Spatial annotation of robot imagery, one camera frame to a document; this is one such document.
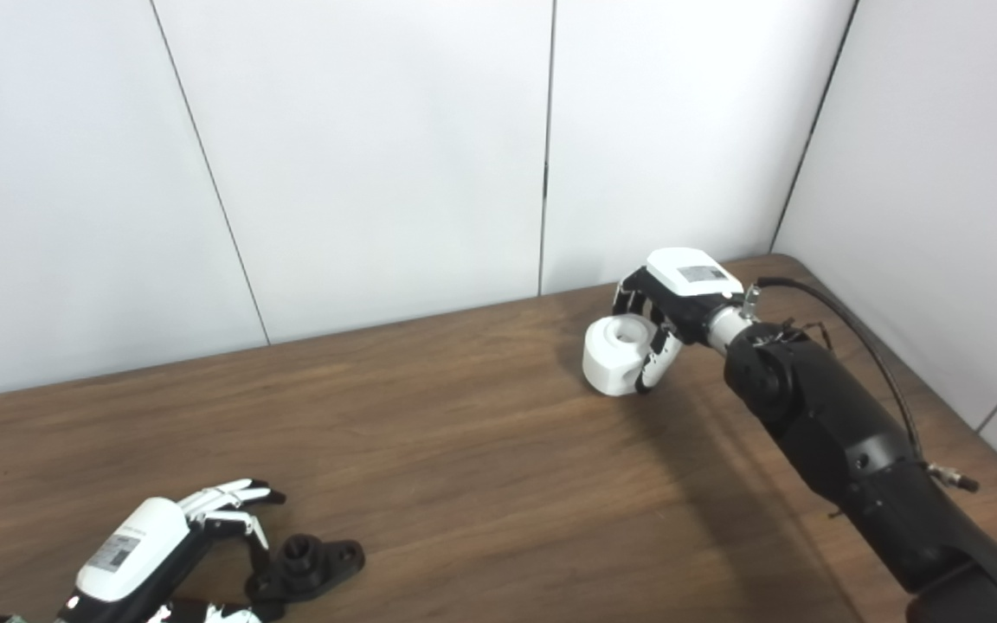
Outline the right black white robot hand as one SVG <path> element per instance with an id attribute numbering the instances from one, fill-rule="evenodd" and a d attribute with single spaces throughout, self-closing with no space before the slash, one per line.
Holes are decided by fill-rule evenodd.
<path id="1" fill-rule="evenodd" d="M 614 291 L 614 315 L 634 315 L 653 324 L 634 391 L 658 385 L 687 344 L 725 355 L 729 344 L 756 321 L 745 315 L 743 284 L 706 252 L 688 247 L 653 251 Z"/>

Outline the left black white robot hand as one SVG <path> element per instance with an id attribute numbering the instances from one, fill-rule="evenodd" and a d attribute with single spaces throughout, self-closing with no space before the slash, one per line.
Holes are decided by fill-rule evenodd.
<path id="1" fill-rule="evenodd" d="M 270 561 L 255 504 L 287 501 L 259 478 L 206 486 L 175 501 L 143 501 L 80 568 L 58 622 L 270 622 L 281 606 L 237 606 L 174 596 L 217 542 L 242 539 L 254 572 Z"/>

